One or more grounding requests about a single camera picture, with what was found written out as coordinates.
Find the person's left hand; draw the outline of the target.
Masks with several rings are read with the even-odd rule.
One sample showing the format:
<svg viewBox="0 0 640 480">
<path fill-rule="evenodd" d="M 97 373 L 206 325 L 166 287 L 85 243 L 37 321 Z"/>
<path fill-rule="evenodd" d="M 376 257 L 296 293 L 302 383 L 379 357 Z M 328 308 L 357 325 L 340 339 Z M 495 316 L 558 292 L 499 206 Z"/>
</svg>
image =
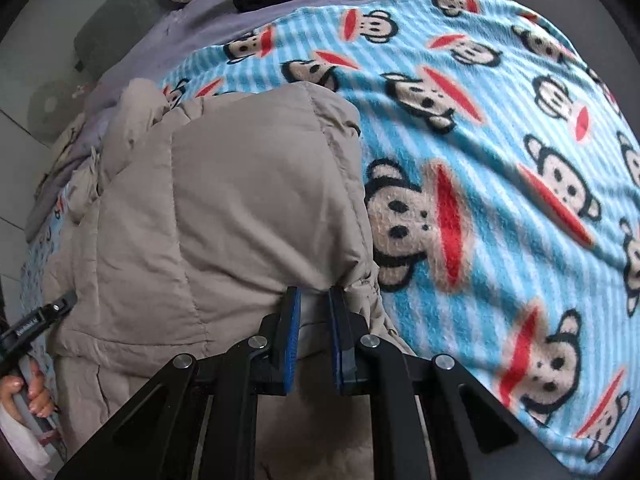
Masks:
<svg viewBox="0 0 640 480">
<path fill-rule="evenodd" d="M 44 384 L 44 376 L 39 364 L 34 359 L 31 359 L 29 366 L 30 381 L 26 387 L 29 413 L 39 418 L 49 417 L 55 411 L 54 401 Z M 13 400 L 13 397 L 17 396 L 23 390 L 23 387 L 24 380 L 22 378 L 13 375 L 6 375 L 1 378 L 1 404 L 12 418 L 25 426 L 25 419 Z"/>
</svg>

